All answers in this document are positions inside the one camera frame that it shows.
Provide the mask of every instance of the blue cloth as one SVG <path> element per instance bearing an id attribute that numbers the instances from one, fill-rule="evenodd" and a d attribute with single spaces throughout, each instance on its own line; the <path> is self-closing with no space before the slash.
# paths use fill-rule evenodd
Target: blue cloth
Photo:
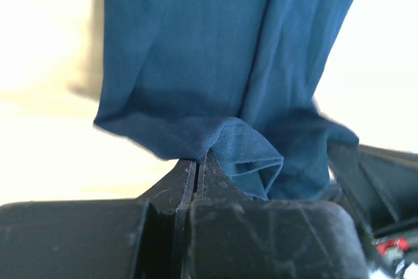
<path id="1" fill-rule="evenodd" d="M 352 0 L 104 1 L 99 127 L 163 159 L 213 150 L 258 199 L 317 197 L 327 141 L 358 143 L 312 101 Z"/>

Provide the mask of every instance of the black plastic surface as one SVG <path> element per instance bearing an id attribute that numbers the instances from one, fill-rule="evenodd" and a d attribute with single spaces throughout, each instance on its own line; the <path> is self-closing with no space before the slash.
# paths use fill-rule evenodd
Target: black plastic surface
<path id="1" fill-rule="evenodd" d="M 326 203 L 192 204 L 192 279 L 368 278 L 349 215 Z"/>
<path id="2" fill-rule="evenodd" d="M 374 237 L 418 227 L 415 154 L 329 145 L 330 166 L 349 202 Z"/>
<path id="3" fill-rule="evenodd" d="M 193 189 L 197 168 L 195 162 L 179 160 L 173 170 L 139 196 L 138 200 L 150 200 L 159 210 L 167 213 L 174 212 L 185 201 L 187 187 L 191 186 Z"/>
<path id="4" fill-rule="evenodd" d="M 2 206 L 0 278 L 134 278 L 148 207 L 134 201 Z"/>
<path id="5" fill-rule="evenodd" d="M 229 201 L 248 201 L 234 182 L 221 170 L 216 156 L 210 152 L 199 167 L 195 187 L 195 200 L 228 199 Z"/>

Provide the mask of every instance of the beige background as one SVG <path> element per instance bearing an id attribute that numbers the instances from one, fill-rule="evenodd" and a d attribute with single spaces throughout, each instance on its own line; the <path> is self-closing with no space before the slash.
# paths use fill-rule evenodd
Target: beige background
<path id="1" fill-rule="evenodd" d="M 135 197 L 175 164 L 96 130 L 103 0 L 0 0 L 0 203 Z M 355 0 L 316 94 L 362 142 L 418 150 L 416 0 Z"/>

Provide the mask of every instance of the red component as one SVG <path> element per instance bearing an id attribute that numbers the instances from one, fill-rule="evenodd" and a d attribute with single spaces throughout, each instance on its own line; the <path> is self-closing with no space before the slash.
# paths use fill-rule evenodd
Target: red component
<path id="1" fill-rule="evenodd" d="M 403 252 L 407 252 L 410 250 L 410 245 L 405 238 L 396 238 L 394 240 L 380 243 L 376 248 L 378 249 L 378 252 L 384 256 L 389 248 L 398 248 Z"/>

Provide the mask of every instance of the fabric fold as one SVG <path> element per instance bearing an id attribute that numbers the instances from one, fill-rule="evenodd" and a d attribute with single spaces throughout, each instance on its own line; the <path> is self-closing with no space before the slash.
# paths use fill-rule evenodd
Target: fabric fold
<path id="1" fill-rule="evenodd" d="M 327 141 L 358 143 L 312 103 L 352 0 L 104 1 L 99 127 L 163 159 L 213 150 L 264 200 L 317 197 Z"/>

